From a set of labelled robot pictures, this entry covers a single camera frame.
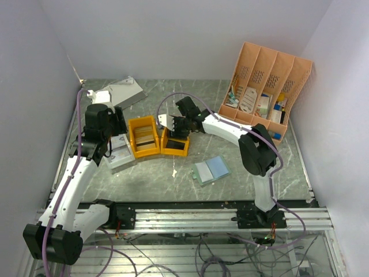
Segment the white bin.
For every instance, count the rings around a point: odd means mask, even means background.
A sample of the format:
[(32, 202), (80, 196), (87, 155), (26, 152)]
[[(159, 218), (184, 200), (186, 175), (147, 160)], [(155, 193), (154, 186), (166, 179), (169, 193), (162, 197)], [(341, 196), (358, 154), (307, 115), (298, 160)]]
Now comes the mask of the white bin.
[(110, 170), (113, 170), (135, 160), (130, 141), (127, 139), (126, 134), (112, 137), (111, 146), (111, 153), (110, 148), (106, 152), (109, 157), (103, 158)]

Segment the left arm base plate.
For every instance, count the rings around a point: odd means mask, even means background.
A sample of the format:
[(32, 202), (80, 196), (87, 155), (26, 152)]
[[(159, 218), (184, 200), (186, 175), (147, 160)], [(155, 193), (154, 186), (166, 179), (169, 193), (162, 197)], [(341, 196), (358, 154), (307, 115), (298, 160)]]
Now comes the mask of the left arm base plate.
[(134, 229), (136, 211), (133, 207), (104, 199), (96, 199), (93, 204), (102, 205), (109, 209), (108, 218), (100, 226), (101, 228), (118, 230)]

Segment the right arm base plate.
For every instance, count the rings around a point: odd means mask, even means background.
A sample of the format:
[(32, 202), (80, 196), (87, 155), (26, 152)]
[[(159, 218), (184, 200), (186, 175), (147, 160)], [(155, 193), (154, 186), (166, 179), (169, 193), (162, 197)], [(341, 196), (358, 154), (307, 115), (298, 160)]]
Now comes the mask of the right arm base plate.
[(284, 212), (277, 209), (268, 212), (259, 209), (237, 210), (231, 221), (237, 223), (238, 229), (283, 229), (287, 226)]

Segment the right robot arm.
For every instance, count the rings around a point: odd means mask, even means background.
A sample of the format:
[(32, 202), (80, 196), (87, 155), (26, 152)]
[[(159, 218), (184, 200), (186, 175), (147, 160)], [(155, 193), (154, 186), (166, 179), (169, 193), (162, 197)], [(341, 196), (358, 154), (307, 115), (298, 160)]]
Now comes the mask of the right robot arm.
[(180, 117), (174, 116), (170, 134), (184, 138), (190, 132), (201, 132), (221, 137), (239, 147), (242, 165), (253, 176), (255, 190), (255, 224), (267, 228), (274, 222), (278, 211), (274, 192), (277, 170), (277, 150), (263, 124), (246, 126), (214, 113), (200, 110), (192, 98), (184, 97), (175, 103)]

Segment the black cards stack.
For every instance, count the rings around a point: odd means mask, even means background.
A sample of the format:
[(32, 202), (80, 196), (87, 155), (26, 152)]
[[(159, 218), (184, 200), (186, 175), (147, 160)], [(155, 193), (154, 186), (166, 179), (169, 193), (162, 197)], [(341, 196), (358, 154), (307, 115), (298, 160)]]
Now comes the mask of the black cards stack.
[(176, 150), (184, 150), (186, 143), (175, 140), (168, 140), (166, 144), (166, 148), (168, 149), (176, 149)]

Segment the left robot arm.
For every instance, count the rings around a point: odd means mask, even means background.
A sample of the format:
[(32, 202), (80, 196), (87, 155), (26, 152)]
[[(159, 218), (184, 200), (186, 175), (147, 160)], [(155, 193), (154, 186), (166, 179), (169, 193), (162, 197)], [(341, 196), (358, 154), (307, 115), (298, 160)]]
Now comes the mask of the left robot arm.
[(127, 127), (120, 107), (90, 104), (85, 123), (79, 124), (67, 168), (54, 197), (36, 224), (28, 224), (23, 238), (34, 259), (73, 265), (84, 241), (99, 227), (115, 228), (118, 213), (115, 202), (97, 199), (88, 210), (77, 213), (78, 206), (111, 139), (125, 134)]

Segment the yellow bin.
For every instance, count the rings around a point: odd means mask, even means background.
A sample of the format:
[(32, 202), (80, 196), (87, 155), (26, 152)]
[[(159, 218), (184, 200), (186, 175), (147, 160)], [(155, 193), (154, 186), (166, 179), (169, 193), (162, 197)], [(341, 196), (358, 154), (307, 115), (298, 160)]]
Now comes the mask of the yellow bin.
[(160, 154), (156, 122), (152, 115), (128, 120), (130, 145), (136, 159)]
[(189, 151), (190, 138), (187, 137), (185, 140), (170, 138), (169, 133), (169, 130), (164, 128), (160, 139), (160, 153), (162, 155), (186, 157)]

